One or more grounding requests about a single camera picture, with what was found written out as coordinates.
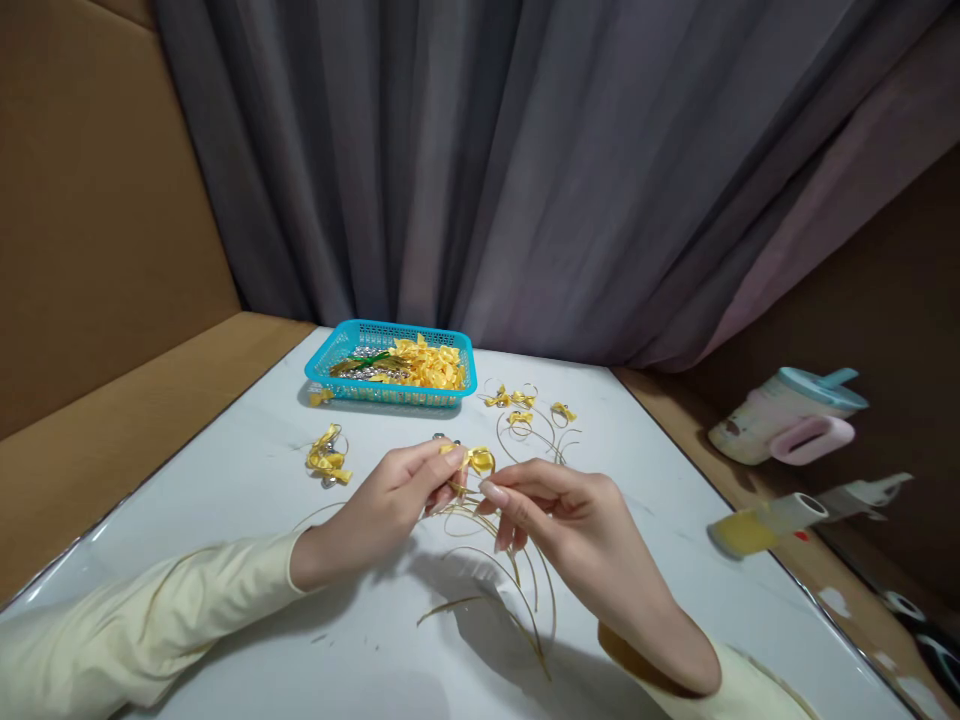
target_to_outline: woman's right hand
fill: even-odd
[[[500,510],[495,550],[533,539],[590,612],[683,687],[719,687],[710,641],[680,609],[606,475],[530,460],[480,483],[478,513]]]

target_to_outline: hand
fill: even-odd
[[[480,483],[480,514],[500,510],[495,551],[540,547],[590,612],[683,687],[715,692],[720,666],[703,632],[680,609],[606,475],[530,460]]]
[[[393,552],[413,531],[424,509],[439,512],[463,485],[464,450],[440,455],[441,438],[391,450],[353,497],[323,525],[297,541],[290,579],[304,591],[367,570]]]

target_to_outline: woman's left hand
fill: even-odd
[[[297,541],[290,579],[306,592],[367,570],[393,552],[413,531],[424,510],[439,512],[462,485],[463,448],[440,455],[440,438],[391,450],[353,497],[323,525]]]

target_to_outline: gray curtain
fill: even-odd
[[[706,345],[831,139],[947,4],[159,0],[157,16],[251,309],[644,365]]]

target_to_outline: blue cup lid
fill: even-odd
[[[777,377],[780,381],[811,400],[838,410],[856,412],[870,407],[863,397],[843,387],[843,383],[859,375],[852,368],[843,368],[820,377],[796,368],[780,368]]]

